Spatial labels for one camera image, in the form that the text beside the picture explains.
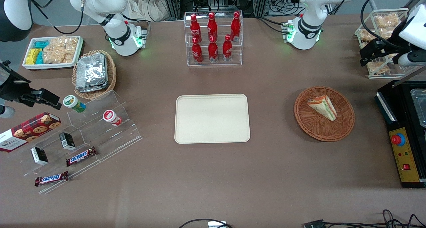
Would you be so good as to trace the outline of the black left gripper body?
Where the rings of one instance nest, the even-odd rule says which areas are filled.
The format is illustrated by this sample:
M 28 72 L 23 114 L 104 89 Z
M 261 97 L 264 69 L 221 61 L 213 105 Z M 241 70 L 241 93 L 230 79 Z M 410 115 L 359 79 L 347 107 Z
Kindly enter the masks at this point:
M 382 49 L 385 56 L 414 56 L 414 30 L 411 28 L 392 28 L 390 36 Z

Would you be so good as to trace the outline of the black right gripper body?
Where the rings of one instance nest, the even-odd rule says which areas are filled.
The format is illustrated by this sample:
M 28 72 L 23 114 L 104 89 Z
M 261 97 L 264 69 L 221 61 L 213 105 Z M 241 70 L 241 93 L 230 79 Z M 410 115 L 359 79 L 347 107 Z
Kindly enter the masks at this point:
M 1 62 L 0 96 L 9 102 L 20 102 L 23 96 L 31 93 L 30 80 L 10 69 L 10 62 Z

